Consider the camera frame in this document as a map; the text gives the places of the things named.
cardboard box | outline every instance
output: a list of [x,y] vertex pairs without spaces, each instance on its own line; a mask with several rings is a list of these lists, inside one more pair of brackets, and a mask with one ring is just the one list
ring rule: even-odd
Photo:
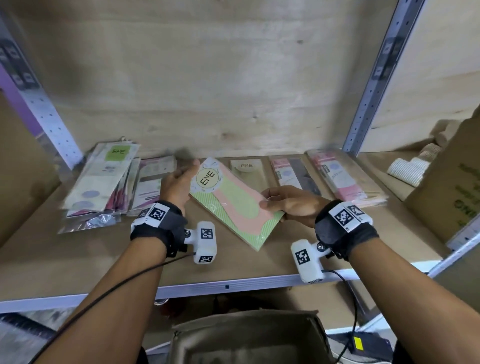
[[174,327],[170,364],[330,364],[316,312],[256,310],[214,315]]
[[405,200],[407,207],[445,243],[480,210],[480,107],[473,115],[461,124],[420,186]]

ene logo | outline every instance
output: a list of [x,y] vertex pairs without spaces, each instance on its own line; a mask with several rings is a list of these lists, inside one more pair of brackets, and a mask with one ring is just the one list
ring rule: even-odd
[[197,183],[205,188],[214,187],[219,180],[220,176],[218,175],[218,172],[211,168],[205,168],[198,172],[197,175]]

green label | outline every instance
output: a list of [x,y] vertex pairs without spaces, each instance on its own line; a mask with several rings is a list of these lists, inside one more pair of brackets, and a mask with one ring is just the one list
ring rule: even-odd
[[122,162],[127,157],[132,146],[113,146],[105,157],[107,162]]

